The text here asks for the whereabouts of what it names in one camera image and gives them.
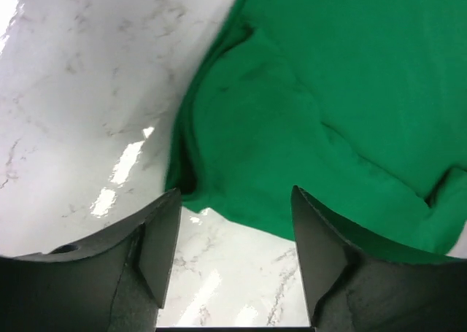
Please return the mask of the green t-shirt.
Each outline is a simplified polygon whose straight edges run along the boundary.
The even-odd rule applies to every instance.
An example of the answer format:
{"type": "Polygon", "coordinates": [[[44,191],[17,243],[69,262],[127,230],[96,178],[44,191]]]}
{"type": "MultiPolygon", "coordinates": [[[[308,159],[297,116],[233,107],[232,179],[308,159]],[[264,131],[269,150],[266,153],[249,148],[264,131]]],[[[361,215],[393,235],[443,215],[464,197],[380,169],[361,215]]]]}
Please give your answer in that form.
{"type": "Polygon", "coordinates": [[[293,238],[290,193],[446,255],[466,224],[466,0],[236,0],[175,120],[166,189],[293,238]]]}

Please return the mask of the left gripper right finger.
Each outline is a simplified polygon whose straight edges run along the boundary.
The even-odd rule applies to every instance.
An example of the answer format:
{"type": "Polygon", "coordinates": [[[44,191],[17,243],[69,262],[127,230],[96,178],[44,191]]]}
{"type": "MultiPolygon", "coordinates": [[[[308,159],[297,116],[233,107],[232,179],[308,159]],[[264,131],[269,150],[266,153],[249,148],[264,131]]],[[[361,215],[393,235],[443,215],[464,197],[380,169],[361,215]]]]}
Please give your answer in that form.
{"type": "Polygon", "coordinates": [[[464,331],[466,261],[386,239],[293,188],[296,249],[316,331],[464,331]]]}

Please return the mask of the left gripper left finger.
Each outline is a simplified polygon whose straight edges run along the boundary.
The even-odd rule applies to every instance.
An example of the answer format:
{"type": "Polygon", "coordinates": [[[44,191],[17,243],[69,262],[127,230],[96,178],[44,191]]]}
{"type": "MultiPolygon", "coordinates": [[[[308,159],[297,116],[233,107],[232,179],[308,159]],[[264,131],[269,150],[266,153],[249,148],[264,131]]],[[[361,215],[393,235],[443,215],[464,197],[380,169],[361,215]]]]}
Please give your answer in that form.
{"type": "Polygon", "coordinates": [[[47,254],[2,257],[1,329],[154,331],[166,301],[181,206],[173,189],[47,254]]]}

